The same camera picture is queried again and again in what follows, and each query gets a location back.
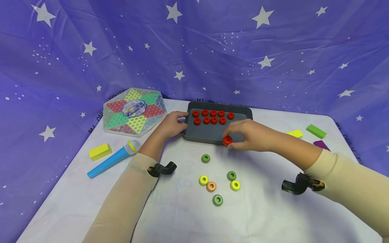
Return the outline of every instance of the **red peg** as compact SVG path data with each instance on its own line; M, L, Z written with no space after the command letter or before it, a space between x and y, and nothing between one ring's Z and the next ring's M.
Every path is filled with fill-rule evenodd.
M195 118L195 119L194 119L194 124L195 124L196 126L200 125L200 124L201 124L201 119L200 119L200 118Z
M215 110L212 110L210 113L210 116L215 117L217 115L217 112Z
M219 117L224 117L224 114L225 114L225 112L223 110L220 110L219 113L218 113L218 116Z
M205 118L203 119L204 124L209 124L210 121L211 121L211 119L210 119L209 117L205 117Z
M192 115L193 115L193 117L198 117L198 116L200 116L200 112L198 112L198 110L194 110Z
M222 124L222 125L224 125L226 122L227 122L227 119L225 117L221 117L219 119L219 123Z
M232 138L230 136L226 136L223 139L223 143L224 143L225 146L228 146L230 143L232 143Z
M228 115L227 115L227 118L228 118L229 120L234 119L234 117L235 117L235 114L232 113L232 112L228 113Z
M202 116L208 116L208 110L203 110L202 112L201 112L201 115Z
M211 123L212 124L217 124L217 117L212 117L211 118Z

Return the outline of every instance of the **plastic ring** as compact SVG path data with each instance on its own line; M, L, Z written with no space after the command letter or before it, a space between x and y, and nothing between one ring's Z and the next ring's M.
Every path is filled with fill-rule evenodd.
M230 171L227 173L227 178L230 180L230 181L233 181L237 178L237 174L233 171Z
M223 198L219 194L214 195L212 201L215 206L220 206L223 204Z
M222 124L222 125L224 125L226 122L227 122L227 119L225 117L221 117L219 119L219 123Z
M233 180L233 181L230 183L230 187L231 187L231 189L234 190L234 191L239 190L239 189L240 189L240 183L239 183L239 181Z
M200 112L198 110L194 110L192 112L192 115L193 115L194 118L196 118L196 117L200 116Z
M217 124L217 117L212 117L211 118L211 123L212 124Z
M232 143L232 137L226 136L226 137L223 139L223 144L224 144L225 146L228 146L230 143Z
M216 183L215 182L208 182L207 184L207 190L209 192L213 192L216 190Z
M208 184L208 176L202 175L200 176L200 179L198 179L198 182L200 185L207 185Z
M212 117L215 117L217 115L217 111L216 110L211 110L209 115L212 116Z
M211 121L211 119L209 117L205 117L203 119L204 124L209 124L210 121Z
M224 117L225 112L223 110L220 110L217 114L219 117Z
M201 111L201 115L202 115L202 116L208 116L208 113L209 113L209 112L208 112L208 110L206 110L206 109L204 109L204 110Z
M232 113L232 112L228 113L228 115L227 115L227 118L228 118L229 120L234 119L234 117L235 117L235 114Z
M208 154L203 154L203 156L201 157L201 161L203 163L208 163L210 160L211 160L211 157Z
M193 121L193 123L194 123L196 126L198 126L198 125L201 124L201 119L200 119L200 118L195 118L194 121Z

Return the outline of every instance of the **blue microphone handle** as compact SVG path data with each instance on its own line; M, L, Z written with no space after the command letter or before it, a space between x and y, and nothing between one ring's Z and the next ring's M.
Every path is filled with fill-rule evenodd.
M93 170L89 171L87 173L87 175L90 179L92 179L92 178L96 177L97 175L103 173L104 171L106 171L107 169L112 167L113 165L115 165L115 164L119 163L120 161L122 161L123 159L127 158L128 156L130 156L130 155L127 153L127 151L123 147L123 148L119 149L116 153L114 153L111 157L106 159L104 162L102 162L101 164L96 166Z

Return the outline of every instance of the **green ring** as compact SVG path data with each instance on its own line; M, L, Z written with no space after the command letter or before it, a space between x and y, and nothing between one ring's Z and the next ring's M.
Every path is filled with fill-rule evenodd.
M237 178L237 174L233 171L230 171L227 173L227 179L229 179L230 181L233 181Z
M211 157L208 154L203 154L201 157L201 161L204 163L208 163L211 160Z
M219 194L214 195L212 201L215 204L215 206L220 206L223 204L223 198Z

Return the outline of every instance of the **gray tray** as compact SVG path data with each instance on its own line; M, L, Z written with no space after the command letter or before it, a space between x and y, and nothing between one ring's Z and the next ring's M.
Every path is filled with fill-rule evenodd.
M216 110L225 111L225 118L227 118L227 114L229 112L233 112L235 114L235 117L233 120L229 120L227 118L227 122L224 125L221 125L219 122L217 124L204 124L203 123L203 116L201 115L201 111L203 109L207 109L208 111ZM200 125L195 125L194 120L195 118L192 115L192 112L194 110L198 110L200 112L199 118L201 119ZM222 105L222 104L215 104L215 103L207 103L207 102L200 102L200 101L191 101L188 104L188 112L189 115L185 118L185 123L188 124L188 127L186 130L184 130L182 133L184 135L184 138L188 141L193 142L200 142L200 143L210 143L210 144L216 144L216 145L223 145L223 132L228 127L228 125L233 121L240 121L244 119L252 119L252 111L248 107L242 107L242 106L236 106L236 105ZM230 134L232 137L232 140L234 142L242 142L244 140L242 134L236 134L232 133Z

